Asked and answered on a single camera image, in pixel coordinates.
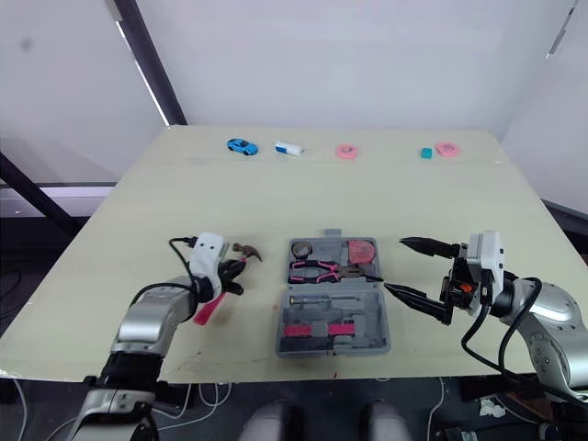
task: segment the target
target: screwdriver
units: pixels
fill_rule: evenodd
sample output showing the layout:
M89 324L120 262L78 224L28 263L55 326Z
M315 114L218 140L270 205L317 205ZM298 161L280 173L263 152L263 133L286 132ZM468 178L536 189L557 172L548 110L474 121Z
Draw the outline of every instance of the screwdriver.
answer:
M330 297L330 298L312 298L308 299L306 297L300 298L298 296L290 296L289 303L290 305L304 305L304 304L313 304L313 303L328 303L333 300L361 300L358 296L337 296L337 297Z

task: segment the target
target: tabletop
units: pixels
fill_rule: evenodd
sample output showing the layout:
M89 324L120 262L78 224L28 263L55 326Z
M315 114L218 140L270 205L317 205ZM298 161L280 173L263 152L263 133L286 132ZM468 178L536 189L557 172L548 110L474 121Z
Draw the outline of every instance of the tabletop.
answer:
M232 153L230 138L255 142ZM275 141L303 146L276 153ZM461 155L432 160L423 147L452 141ZM339 143L355 160L335 156ZM467 242L498 230L505 268L568 290L588 314L588 270L493 136L481 130L306 130L182 127L164 130L123 176L0 339L0 375L79 381L99 374L130 300L145 285L181 276L166 241L216 232L263 255L239 276L206 326L178 327L161 378L170 382L461 376L492 373L459 345L472 323L445 326L386 294L391 350L378 356L283 359L275 354L288 241L324 229L377 240L386 281L437 299L451 262L399 244L405 236ZM495 359L506 327L494 318L471 345ZM506 365L530 372L523 340Z

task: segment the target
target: pink hammer handle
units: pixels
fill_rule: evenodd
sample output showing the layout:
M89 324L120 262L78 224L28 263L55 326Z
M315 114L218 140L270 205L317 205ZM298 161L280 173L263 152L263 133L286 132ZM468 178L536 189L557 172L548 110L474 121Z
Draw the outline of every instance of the pink hammer handle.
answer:
M225 294L225 292L222 292L215 300L209 301L202 308L200 308L200 311L198 311L194 316L194 323L199 324L200 326L204 326L206 323L208 323L210 316L214 310L217 309L217 306L219 306L222 299L224 299Z

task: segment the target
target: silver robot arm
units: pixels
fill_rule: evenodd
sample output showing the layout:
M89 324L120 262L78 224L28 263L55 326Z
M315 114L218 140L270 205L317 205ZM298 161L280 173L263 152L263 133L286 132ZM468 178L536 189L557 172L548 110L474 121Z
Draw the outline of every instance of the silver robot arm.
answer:
M202 233L190 246L193 284L172 280L138 293L120 324L100 377L86 378L93 389L86 395L68 441L158 439L151 408L156 392L165 386L157 379L177 326L194 315L198 303L216 298L223 290L243 292L232 279L245 263L221 263L227 250L222 236Z
M576 404L588 403L588 331L578 303L555 285L505 272L498 232L473 234L469 244L422 237L401 239L401 243L422 254L453 258L454 262L444 277L441 301L430 300L413 288L385 283L392 295L443 324L451 324L454 307L478 317L485 306L490 315L508 326L520 315L515 329L525 339L539 383L546 387L542 389L557 392L547 392L553 401L566 401L562 397L567 397ZM494 363L492 367L508 372Z
M509 326L535 288L534 282L520 278L513 285L511 310L500 318ZM525 339L539 381L588 402L588 331L573 297L560 287L543 283L517 331Z

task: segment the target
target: black cable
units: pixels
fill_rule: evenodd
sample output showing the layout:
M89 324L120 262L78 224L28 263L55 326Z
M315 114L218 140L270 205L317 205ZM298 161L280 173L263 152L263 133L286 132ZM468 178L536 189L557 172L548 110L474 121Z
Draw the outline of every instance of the black cable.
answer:
M529 277L529 278L526 278L526 280L528 280L530 282L535 282L535 286L533 287L533 291L531 292L531 295L527 299L525 306L516 315L513 322L508 327L508 330L504 334L503 340L500 342L500 348L498 349L498 366L500 366L500 369L505 369L505 367L504 367L504 353L506 352L506 347L508 346L508 342L510 341L511 337L513 336L515 331L518 329L519 325L521 324L523 319L526 317L526 315L528 314L530 309L535 304L537 297L539 297L539 293L541 292L541 289L543 288L543 283L541 283L541 280L539 280L536 277Z
M182 262L182 266L186 270L188 279L190 280L190 285L192 286L192 292L194 292L194 294L196 294L198 292L198 287L196 285L196 281L194 280L194 276L192 275L192 271L190 271L190 266L189 266L187 260L184 258L184 256L182 256L182 254L180 253L180 250L178 250L177 247L174 245L174 243L176 243L176 242L190 243L190 238L189 237L175 237L175 238L167 241L167 243L169 243L169 246L172 247L172 250L174 250L174 253L180 259L180 262Z
M17 288L20 281L22 280L22 272L19 269L13 269L12 271L6 271L2 276L0 276L0 278L4 278L10 274L16 274L17 281L14 283L14 285L12 287L10 287L4 294L2 294L0 296L0 300L5 299L12 291L14 291Z
M139 292L137 294L135 294L135 297L132 298L129 306L132 306L135 303L137 303L137 300L139 299L140 296L143 295L143 293L145 291L148 291L149 289L153 289L153 288L181 288L181 289L185 289L187 291L192 290L192 288L189 287L188 285L182 285L181 283L174 283L174 282L152 283L151 285L147 285L146 287L141 288L139 290Z
M537 423L537 424L533 424L533 423L510 423L510 424L489 425L487 427L480 427L479 429L465 429L465 430L469 430L470 432L476 432L476 434L477 434L478 432L485 432L486 430L492 430L492 429L502 429L503 427L516 427L516 426L523 427L523 426L526 426L526 427L529 427L529 428L531 428L531 427L535 428L538 425L539 425L539 423Z
M153 430L153 441L159 441L159 431L157 430L157 424L153 419L153 415L151 413L147 413L147 415L145 415L145 419Z
M588 409L588 403L583 402L578 400L577 398L562 392L560 390L557 389L553 389L550 386L546 386L545 384L541 384L538 381L532 380L532 379L528 379L527 377L520 375L520 374L515 374L514 372L506 369L506 368L502 368L500 366L498 366L497 364L493 363L492 361L490 361L489 359L485 358L484 356L481 356L480 354L474 352L473 350L471 350L468 347L468 342L469 340L471 340L471 337L474 336L474 334L476 332L478 332L478 330L481 328L481 325L483 324L484 320L486 319L486 317L488 316L488 312L490 311L490 305L484 304L481 306L481 311L480 314L478 315L478 317L476 318L476 320L474 321L474 323L470 326L470 328L466 331L466 333L464 334L464 336L461 339L461 347L463 348L464 351L466 351L466 353L475 358L476 360L480 361L482 364L488 366L489 368L495 369L497 371L499 371L501 374L503 374L505 377L507 377L508 379L512 379L514 381L520 381L520 382L524 382L528 385L532 385L536 388L540 388L542 389L544 392L549 393L551 395L554 395L558 398L563 399L564 401L570 402L572 404L577 405L578 407L582 407L583 409Z

